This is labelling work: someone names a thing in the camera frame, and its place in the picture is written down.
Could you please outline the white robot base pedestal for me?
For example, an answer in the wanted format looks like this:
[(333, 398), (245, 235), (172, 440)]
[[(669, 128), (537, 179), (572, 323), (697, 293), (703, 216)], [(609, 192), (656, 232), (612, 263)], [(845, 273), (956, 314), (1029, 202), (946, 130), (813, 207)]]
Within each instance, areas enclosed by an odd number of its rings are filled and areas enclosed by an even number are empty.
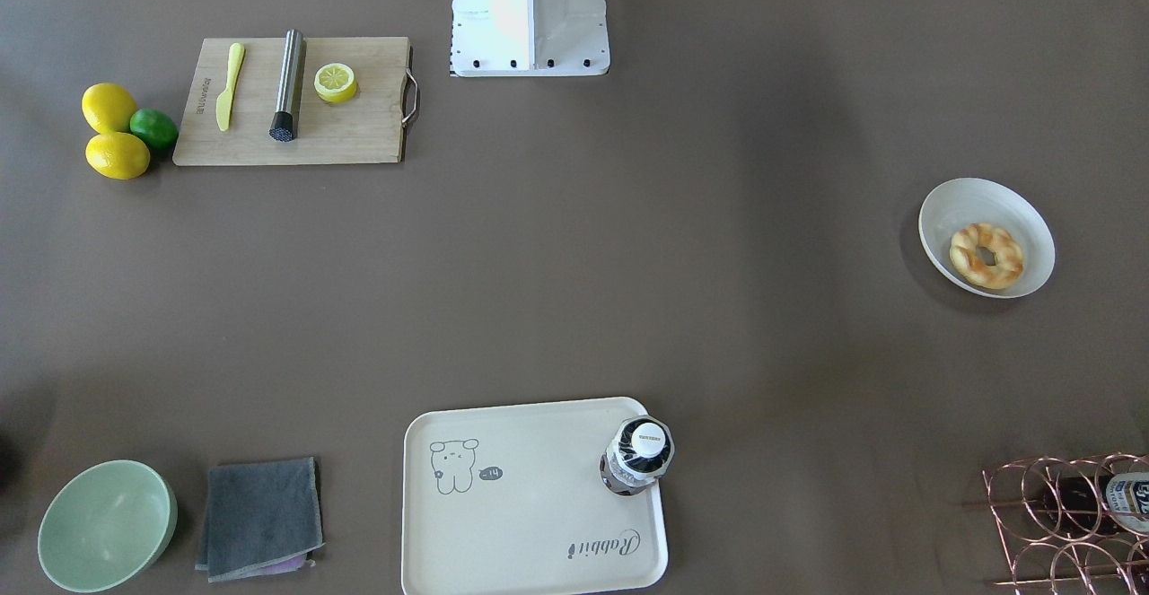
[(456, 77), (574, 77), (611, 65), (606, 0), (452, 0)]

